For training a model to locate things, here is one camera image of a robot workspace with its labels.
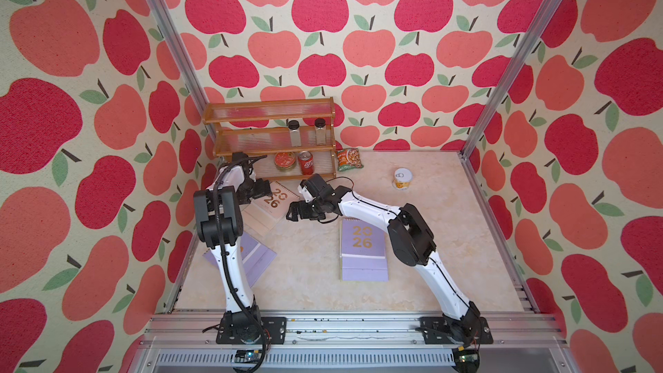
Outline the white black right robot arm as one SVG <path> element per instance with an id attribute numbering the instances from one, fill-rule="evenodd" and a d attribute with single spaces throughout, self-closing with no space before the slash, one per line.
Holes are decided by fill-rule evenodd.
<path id="1" fill-rule="evenodd" d="M 446 323 L 445 333 L 453 342 L 470 345 L 481 333 L 481 314 L 452 279 L 441 262 L 434 235 L 419 210 L 412 204 L 402 207 L 370 200 L 347 186 L 333 188 L 325 179 L 314 174 L 300 182 L 302 197 L 291 203 L 287 219 L 325 221 L 328 214 L 358 219 L 385 231 L 395 257 L 416 269 L 440 304 Z"/>

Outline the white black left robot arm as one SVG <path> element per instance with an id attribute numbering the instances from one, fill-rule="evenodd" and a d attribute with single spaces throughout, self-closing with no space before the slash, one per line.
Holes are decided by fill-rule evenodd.
<path id="1" fill-rule="evenodd" d="M 265 345 L 267 336 L 240 251 L 244 234 L 241 205 L 271 193 L 269 182 L 254 172 L 255 163 L 262 158 L 232 154 L 212 183 L 193 195 L 193 202 L 199 239 L 212 252 L 223 280 L 226 304 L 219 338 Z"/>

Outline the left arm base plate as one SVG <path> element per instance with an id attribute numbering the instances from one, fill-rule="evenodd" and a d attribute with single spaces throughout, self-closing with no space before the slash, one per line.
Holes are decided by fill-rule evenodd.
<path id="1" fill-rule="evenodd" d="M 287 328 L 285 317 L 262 317 L 263 333 L 254 321 L 244 314 L 226 314 L 219 325 L 216 343 L 218 345 L 260 345 L 262 339 L 268 345 L 283 345 Z"/>

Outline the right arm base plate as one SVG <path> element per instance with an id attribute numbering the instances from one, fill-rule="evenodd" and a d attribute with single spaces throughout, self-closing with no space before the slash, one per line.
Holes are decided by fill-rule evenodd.
<path id="1" fill-rule="evenodd" d="M 468 347 L 492 345 L 494 339 L 485 317 L 480 317 L 474 326 L 448 317 L 421 317 L 415 331 L 421 333 L 427 345 L 457 345 Z"/>

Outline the pink calendar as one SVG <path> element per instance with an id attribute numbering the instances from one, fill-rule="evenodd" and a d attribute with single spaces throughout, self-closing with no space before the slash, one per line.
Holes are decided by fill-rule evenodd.
<path id="1" fill-rule="evenodd" d="M 245 231 L 259 238 L 265 238 L 285 218 L 289 205 L 300 200 L 300 195 L 279 182 L 271 182 L 270 188 L 270 195 L 252 200 L 242 210 Z"/>

